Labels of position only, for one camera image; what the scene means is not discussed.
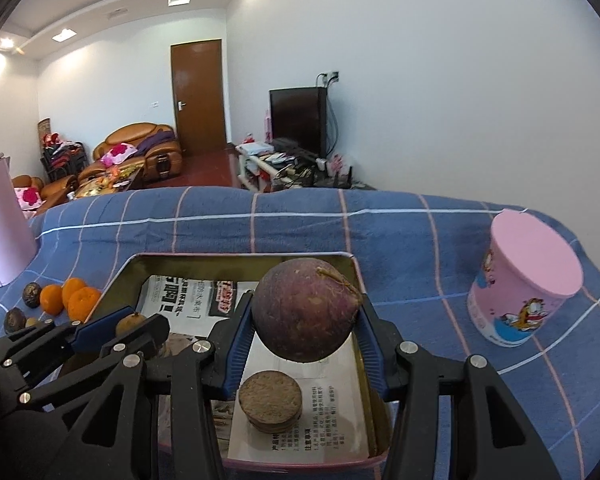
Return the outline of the small brown kiwi fruit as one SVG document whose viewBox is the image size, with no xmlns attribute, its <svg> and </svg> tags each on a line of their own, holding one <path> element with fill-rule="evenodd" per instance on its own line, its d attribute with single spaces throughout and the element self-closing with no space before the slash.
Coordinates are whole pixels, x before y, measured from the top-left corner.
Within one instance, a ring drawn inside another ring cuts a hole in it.
<svg viewBox="0 0 600 480">
<path fill-rule="evenodd" d="M 116 336 L 121 337 L 131 330 L 134 330 L 135 327 L 143 324 L 146 318 L 138 312 L 134 312 L 122 318 L 116 325 Z"/>
</svg>

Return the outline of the large orange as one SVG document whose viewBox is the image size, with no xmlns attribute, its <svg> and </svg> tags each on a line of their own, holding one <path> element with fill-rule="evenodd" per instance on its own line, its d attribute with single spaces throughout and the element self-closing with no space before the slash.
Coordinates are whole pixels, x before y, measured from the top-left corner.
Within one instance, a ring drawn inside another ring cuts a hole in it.
<svg viewBox="0 0 600 480">
<path fill-rule="evenodd" d="M 66 307 L 70 320 L 84 323 L 97 306 L 101 294 L 97 288 L 88 286 L 74 292 Z"/>
</svg>

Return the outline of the small orange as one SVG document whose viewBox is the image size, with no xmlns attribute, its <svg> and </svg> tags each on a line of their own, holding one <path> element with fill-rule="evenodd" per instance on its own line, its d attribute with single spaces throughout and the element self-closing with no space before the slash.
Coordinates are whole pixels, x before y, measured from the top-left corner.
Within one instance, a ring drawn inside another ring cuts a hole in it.
<svg viewBox="0 0 600 480">
<path fill-rule="evenodd" d="M 64 310 L 62 287 L 58 284 L 43 287 L 40 293 L 40 305 L 44 313 L 50 316 L 60 315 Z"/>
<path fill-rule="evenodd" d="M 68 308 L 71 296 L 78 290 L 86 287 L 82 278 L 68 278 L 61 287 L 61 299 L 65 308 Z"/>
</svg>

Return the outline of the purple round passion fruit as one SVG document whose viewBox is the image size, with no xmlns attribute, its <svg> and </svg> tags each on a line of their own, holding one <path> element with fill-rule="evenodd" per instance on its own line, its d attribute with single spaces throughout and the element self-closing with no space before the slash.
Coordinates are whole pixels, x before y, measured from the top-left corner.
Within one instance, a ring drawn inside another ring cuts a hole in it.
<svg viewBox="0 0 600 480">
<path fill-rule="evenodd" d="M 251 316 L 268 350 L 288 361 L 312 363 L 346 342 L 362 304 L 361 292 L 330 263 L 294 258 L 260 279 Z"/>
</svg>

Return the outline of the dark wrinkled passion fruit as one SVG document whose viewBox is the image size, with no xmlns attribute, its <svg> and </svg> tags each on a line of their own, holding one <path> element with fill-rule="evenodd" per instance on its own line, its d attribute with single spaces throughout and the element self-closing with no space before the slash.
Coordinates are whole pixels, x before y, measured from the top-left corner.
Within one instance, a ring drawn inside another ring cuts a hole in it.
<svg viewBox="0 0 600 480">
<path fill-rule="evenodd" d="M 24 286 L 22 291 L 22 301 L 24 305 L 31 309 L 36 309 L 41 304 L 42 286 L 31 282 Z"/>
</svg>

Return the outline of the stack of brown round cakes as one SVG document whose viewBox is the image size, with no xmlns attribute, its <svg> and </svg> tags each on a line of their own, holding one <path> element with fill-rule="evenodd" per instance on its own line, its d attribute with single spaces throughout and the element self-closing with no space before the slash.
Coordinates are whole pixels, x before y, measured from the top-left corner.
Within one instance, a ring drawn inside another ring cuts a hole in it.
<svg viewBox="0 0 600 480">
<path fill-rule="evenodd" d="M 279 370 L 262 370 L 251 375 L 240 386 L 237 399 L 248 422 L 265 434 L 291 429 L 302 415 L 298 382 Z"/>
</svg>

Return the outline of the pink metal tin box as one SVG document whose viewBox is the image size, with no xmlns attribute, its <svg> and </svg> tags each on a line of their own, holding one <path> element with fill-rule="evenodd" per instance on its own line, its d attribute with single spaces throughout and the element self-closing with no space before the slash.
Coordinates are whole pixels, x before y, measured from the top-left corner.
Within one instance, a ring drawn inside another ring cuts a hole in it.
<svg viewBox="0 0 600 480">
<path fill-rule="evenodd" d="M 151 316 L 158 293 L 168 285 L 187 292 L 181 314 L 166 315 L 172 333 L 208 336 L 232 318 L 237 305 L 287 254 L 138 254 L 122 266 L 105 288 L 90 317 L 100 320 L 123 310 Z M 358 342 L 349 337 L 328 358 L 296 363 L 279 358 L 260 341 L 251 322 L 242 324 L 247 342 L 223 361 L 220 385 L 230 421 L 219 426 L 226 437 L 224 463 L 242 471 L 287 474 L 353 474 L 369 471 L 388 455 L 392 433 L 387 405 L 366 376 Z M 301 389 L 302 413 L 283 434 L 257 430 L 239 406 L 238 389 L 250 376 L 278 370 Z"/>
</svg>

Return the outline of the pink cartoon cup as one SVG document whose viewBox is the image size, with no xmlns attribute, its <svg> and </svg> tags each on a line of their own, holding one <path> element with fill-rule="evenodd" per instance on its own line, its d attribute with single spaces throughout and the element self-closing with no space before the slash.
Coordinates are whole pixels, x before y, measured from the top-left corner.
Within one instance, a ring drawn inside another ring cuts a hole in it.
<svg viewBox="0 0 600 480">
<path fill-rule="evenodd" d="M 583 285 L 576 253 L 528 212 L 504 209 L 467 296 L 478 332 L 504 348 L 526 342 Z"/>
</svg>

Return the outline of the cluttered coffee table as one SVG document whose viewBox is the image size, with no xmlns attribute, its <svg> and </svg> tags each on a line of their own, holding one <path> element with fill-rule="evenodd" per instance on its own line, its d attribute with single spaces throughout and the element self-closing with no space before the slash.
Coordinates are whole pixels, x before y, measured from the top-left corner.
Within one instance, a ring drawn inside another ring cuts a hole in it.
<svg viewBox="0 0 600 480">
<path fill-rule="evenodd" d="M 74 197 L 96 197 L 135 190 L 143 183 L 143 175 L 142 166 L 123 169 L 111 167 L 101 176 L 81 184 Z"/>
</svg>

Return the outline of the blue plaid tablecloth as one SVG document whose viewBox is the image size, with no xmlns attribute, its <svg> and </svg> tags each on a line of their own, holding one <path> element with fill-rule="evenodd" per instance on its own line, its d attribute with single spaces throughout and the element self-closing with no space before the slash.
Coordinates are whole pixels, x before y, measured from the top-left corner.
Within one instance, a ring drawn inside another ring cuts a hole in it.
<svg viewBox="0 0 600 480">
<path fill-rule="evenodd" d="M 576 296 L 528 342 L 489 344 L 466 297 L 489 244 L 497 204 L 381 191 L 148 188 L 82 198 L 34 219 L 38 254 L 0 287 L 0 337 L 23 286 L 70 276 L 106 287 L 141 252 L 350 252 L 377 313 L 438 356 L 485 356 L 542 437 L 565 479 L 600 479 L 600 270 L 577 235 Z"/>
</svg>

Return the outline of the black chair with clothes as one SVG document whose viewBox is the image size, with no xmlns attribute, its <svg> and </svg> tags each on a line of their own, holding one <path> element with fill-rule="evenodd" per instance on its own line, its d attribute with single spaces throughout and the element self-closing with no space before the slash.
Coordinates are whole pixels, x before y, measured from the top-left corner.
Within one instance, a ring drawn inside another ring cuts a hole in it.
<svg viewBox="0 0 600 480">
<path fill-rule="evenodd" d="M 41 162 L 50 182 L 63 177 L 77 176 L 88 165 L 84 145 L 80 142 L 46 146 L 42 149 Z"/>
</svg>

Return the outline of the brown leather sofa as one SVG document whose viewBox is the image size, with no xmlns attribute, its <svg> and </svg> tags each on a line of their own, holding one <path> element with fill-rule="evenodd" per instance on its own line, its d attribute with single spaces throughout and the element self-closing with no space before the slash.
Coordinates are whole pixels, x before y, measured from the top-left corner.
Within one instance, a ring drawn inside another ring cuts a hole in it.
<svg viewBox="0 0 600 480">
<path fill-rule="evenodd" d="M 136 122 L 110 133 L 93 151 L 94 162 L 79 174 L 80 183 L 101 176 L 106 170 L 143 165 L 145 182 L 166 180 L 182 172 L 180 141 L 169 125 Z"/>
</svg>

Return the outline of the white tv stand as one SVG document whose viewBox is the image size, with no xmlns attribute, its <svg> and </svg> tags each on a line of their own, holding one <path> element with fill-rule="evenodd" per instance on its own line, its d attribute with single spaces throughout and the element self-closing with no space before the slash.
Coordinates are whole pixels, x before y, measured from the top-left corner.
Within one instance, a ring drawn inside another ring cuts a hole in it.
<svg viewBox="0 0 600 480">
<path fill-rule="evenodd" d="M 240 184 L 251 192 L 313 188 L 328 176 L 327 162 L 294 144 L 248 142 L 235 146 Z"/>
</svg>

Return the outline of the brown wooden door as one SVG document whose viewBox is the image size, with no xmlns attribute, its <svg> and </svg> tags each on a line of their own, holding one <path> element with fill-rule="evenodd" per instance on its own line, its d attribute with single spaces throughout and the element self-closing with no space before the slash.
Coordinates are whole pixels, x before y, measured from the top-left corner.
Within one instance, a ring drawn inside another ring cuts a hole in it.
<svg viewBox="0 0 600 480">
<path fill-rule="evenodd" d="M 222 40 L 174 44 L 170 50 L 176 132 L 186 156 L 226 144 Z"/>
</svg>

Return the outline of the black television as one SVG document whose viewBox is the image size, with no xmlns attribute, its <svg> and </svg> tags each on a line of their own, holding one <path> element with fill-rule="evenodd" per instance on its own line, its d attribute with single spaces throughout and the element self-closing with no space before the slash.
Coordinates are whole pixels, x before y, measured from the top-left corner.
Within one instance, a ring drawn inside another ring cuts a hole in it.
<svg viewBox="0 0 600 480">
<path fill-rule="evenodd" d="M 327 91 L 324 87 L 273 89 L 272 139 L 286 139 L 317 156 L 327 152 Z"/>
</svg>

